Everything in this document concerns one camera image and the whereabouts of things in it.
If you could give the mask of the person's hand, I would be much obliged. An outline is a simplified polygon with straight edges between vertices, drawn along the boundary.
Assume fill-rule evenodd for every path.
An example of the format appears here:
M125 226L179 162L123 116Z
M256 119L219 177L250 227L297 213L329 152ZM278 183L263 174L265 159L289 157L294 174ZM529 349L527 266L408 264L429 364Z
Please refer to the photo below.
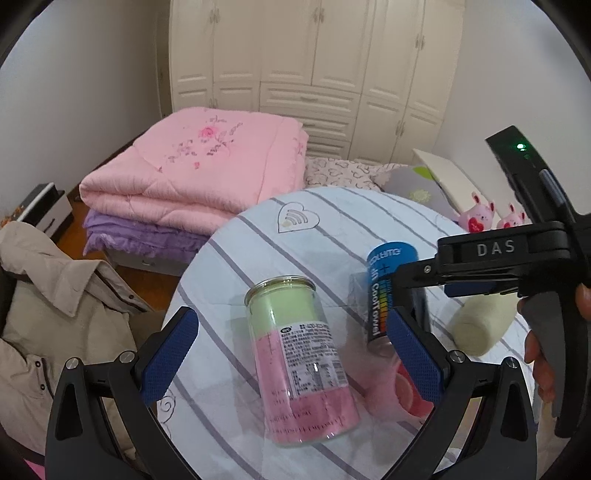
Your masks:
M591 291L581 284L576 290L576 304L581 316L591 321ZM538 385L538 393L545 403L552 402L556 397L554 387L555 374L546 360L541 345L533 332L529 332L525 340L524 362L533 363L533 377Z

